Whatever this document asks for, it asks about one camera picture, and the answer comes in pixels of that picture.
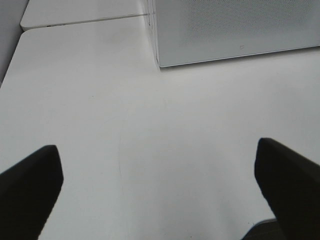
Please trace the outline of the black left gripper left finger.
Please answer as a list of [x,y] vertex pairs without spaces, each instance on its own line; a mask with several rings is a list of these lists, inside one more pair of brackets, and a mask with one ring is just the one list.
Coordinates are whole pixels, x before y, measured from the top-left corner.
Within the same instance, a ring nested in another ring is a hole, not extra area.
[[45,145],[0,175],[0,238],[39,238],[64,182],[58,148]]

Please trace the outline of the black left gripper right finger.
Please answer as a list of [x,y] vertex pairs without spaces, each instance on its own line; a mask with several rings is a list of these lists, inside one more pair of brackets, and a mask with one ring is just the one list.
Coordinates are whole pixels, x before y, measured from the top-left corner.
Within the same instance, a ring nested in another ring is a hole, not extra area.
[[272,138],[261,138],[254,177],[286,239],[320,238],[318,164]]

